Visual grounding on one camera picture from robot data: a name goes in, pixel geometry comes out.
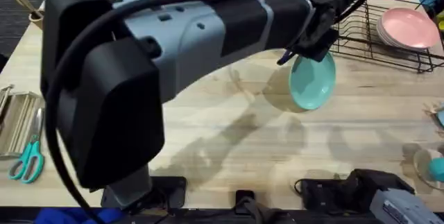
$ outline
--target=scissor handle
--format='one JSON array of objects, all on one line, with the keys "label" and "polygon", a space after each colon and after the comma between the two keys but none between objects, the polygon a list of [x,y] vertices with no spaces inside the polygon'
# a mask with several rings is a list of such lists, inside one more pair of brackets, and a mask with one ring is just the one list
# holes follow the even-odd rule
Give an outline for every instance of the scissor handle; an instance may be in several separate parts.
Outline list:
[{"label": "scissor handle", "polygon": [[39,177],[42,172],[44,164],[44,157],[40,153],[40,141],[35,141],[32,144],[31,153],[29,154],[28,162],[26,163],[26,170],[22,175],[20,181],[23,183],[32,183]]},{"label": "scissor handle", "polygon": [[11,166],[8,175],[10,179],[17,180],[23,176],[26,170],[26,164],[28,163],[28,158],[29,154],[31,153],[32,147],[33,147],[32,143],[26,145],[25,151],[22,153],[22,155],[20,155],[19,159]]}]

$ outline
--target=teal object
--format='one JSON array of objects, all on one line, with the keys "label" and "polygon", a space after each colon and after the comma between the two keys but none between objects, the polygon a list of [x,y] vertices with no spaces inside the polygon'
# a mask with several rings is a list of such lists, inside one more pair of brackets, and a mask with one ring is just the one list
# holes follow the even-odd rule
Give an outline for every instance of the teal object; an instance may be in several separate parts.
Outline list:
[{"label": "teal object", "polygon": [[336,84],[336,65],[327,53],[321,62],[299,56],[289,76],[293,101],[306,110],[315,110],[324,104]]},{"label": "teal object", "polygon": [[44,156],[40,153],[40,133],[43,126],[43,109],[40,108],[35,113],[31,124],[31,138],[26,145],[20,158],[11,166],[9,178],[12,180],[20,179],[21,182],[28,184],[37,179],[42,172],[44,165]]},{"label": "teal object", "polygon": [[444,182],[444,157],[435,158],[430,162],[429,173],[435,180]]},{"label": "teal object", "polygon": [[438,111],[436,117],[438,117],[439,122],[444,127],[444,110]]}]

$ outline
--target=scissors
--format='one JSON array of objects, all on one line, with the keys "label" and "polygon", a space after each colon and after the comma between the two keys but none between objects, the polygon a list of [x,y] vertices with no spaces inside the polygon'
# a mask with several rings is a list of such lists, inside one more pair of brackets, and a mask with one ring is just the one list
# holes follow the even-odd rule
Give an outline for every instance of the scissors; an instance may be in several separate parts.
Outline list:
[{"label": "scissors", "polygon": [[43,126],[43,108],[35,112],[31,123],[31,137],[25,151],[9,170],[9,178],[32,183],[43,169],[44,156],[40,153],[40,134]]}]

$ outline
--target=light wood tabletop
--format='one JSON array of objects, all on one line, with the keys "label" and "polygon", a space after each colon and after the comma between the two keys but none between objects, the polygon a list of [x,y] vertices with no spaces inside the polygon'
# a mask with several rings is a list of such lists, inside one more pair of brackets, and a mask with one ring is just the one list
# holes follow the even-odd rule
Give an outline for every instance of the light wood tabletop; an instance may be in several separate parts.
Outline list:
[{"label": "light wood tabletop", "polygon": [[[41,43],[41,30],[30,25],[0,74],[0,86],[40,93]],[[302,112],[289,95],[292,62],[276,65],[282,54],[265,51],[219,69],[164,104],[166,142],[149,164],[151,174],[185,176],[185,207],[231,207],[236,190],[251,189],[269,207],[300,209],[292,189],[297,179],[377,169],[398,174],[431,210],[444,211],[444,193],[424,184],[411,164],[419,148],[444,144],[424,113],[425,104],[444,100],[444,69],[416,74],[334,55],[331,99]],[[46,164],[33,184],[9,180],[12,161],[0,162],[0,205],[77,205],[45,141],[42,153]],[[75,176],[66,153],[65,160]],[[91,205],[100,205],[100,191],[81,191]]]}]

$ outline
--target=black wire dish rack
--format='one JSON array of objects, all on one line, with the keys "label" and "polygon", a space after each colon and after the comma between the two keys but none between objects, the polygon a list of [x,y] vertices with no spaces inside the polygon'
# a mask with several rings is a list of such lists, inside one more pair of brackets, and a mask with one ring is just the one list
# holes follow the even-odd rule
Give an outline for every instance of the black wire dish rack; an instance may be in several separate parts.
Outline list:
[{"label": "black wire dish rack", "polygon": [[436,15],[434,9],[425,5],[424,1],[365,0],[358,9],[335,25],[339,30],[339,38],[330,51],[344,58],[364,59],[391,67],[413,69],[420,74],[444,67],[444,44],[441,34],[441,40],[435,46],[416,51],[387,45],[381,41],[376,31],[378,19],[391,8],[411,8],[423,13],[427,10],[429,15]]}]

